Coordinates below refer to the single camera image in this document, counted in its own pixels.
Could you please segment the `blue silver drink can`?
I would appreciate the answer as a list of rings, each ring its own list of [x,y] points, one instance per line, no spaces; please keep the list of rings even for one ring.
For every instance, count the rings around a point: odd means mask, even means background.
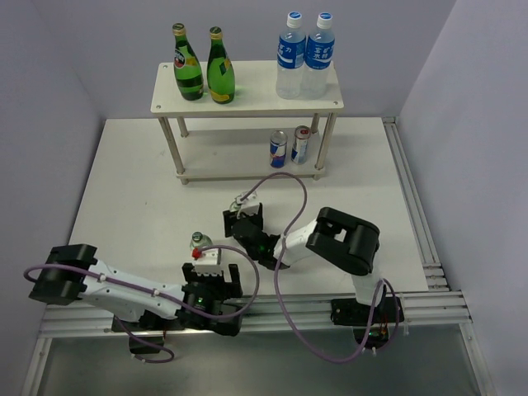
[[[285,165],[287,151],[287,135],[281,130],[275,130],[270,137],[270,165],[281,168]]]

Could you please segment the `green glass bottle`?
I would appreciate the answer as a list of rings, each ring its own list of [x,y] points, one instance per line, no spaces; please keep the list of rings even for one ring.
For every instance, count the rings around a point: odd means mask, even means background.
[[[182,23],[172,26],[175,37],[173,70],[177,88],[181,96],[188,101],[202,98],[204,79],[200,62],[186,37],[186,28]]]
[[[214,102],[228,104],[235,95],[233,65],[224,48],[223,32],[220,27],[210,28],[210,54],[206,77],[210,95]]]

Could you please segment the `green glass bottle front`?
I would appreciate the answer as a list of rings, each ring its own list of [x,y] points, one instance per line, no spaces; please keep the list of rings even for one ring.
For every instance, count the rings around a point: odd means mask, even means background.
[[[182,23],[172,26],[175,37],[173,70],[177,88],[181,96],[188,101],[202,98],[204,79],[200,62],[186,37],[186,28]]]

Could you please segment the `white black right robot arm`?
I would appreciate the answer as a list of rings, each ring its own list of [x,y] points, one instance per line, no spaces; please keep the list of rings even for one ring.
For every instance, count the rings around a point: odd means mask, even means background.
[[[321,257],[351,276],[361,318],[373,322],[384,313],[384,287],[374,268],[380,229],[371,222],[324,207],[315,220],[286,236],[267,234],[261,202],[248,207],[233,203],[223,219],[224,236],[234,238],[265,268],[287,269],[308,257]]]

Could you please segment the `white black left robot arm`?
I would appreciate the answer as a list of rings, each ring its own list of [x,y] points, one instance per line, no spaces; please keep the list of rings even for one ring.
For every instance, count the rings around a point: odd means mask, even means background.
[[[181,268],[181,285],[133,276],[96,259],[95,253],[87,244],[53,247],[30,299],[62,306],[82,301],[104,309],[114,316],[115,332],[195,329],[238,335],[241,308],[231,301],[243,295],[240,274],[235,264],[222,269],[220,250],[193,250]]]

